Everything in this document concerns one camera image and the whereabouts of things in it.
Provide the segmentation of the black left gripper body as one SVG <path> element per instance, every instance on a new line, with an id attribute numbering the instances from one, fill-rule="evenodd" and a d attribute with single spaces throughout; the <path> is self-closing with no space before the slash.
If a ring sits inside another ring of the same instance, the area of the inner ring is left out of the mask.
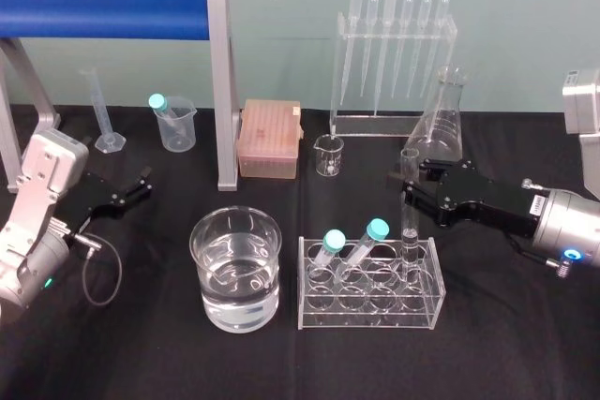
<path id="1" fill-rule="evenodd" d="M 96 217 L 115 215 L 126 204 L 128 188 L 117 188 L 101 176 L 85 171 L 65 195 L 65 225 L 68 236 L 81 234 Z"/>

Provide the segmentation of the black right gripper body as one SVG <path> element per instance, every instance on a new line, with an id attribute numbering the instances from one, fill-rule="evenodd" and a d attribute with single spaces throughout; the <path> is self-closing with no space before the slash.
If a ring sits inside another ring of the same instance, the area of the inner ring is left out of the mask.
<path id="1" fill-rule="evenodd" d="M 520 237 L 532 237 L 539 218 L 530 212 L 532 191 L 488 179 L 474 169 L 462 167 L 441 176 L 435 191 L 436 225 L 452 227 L 472 221 Z"/>

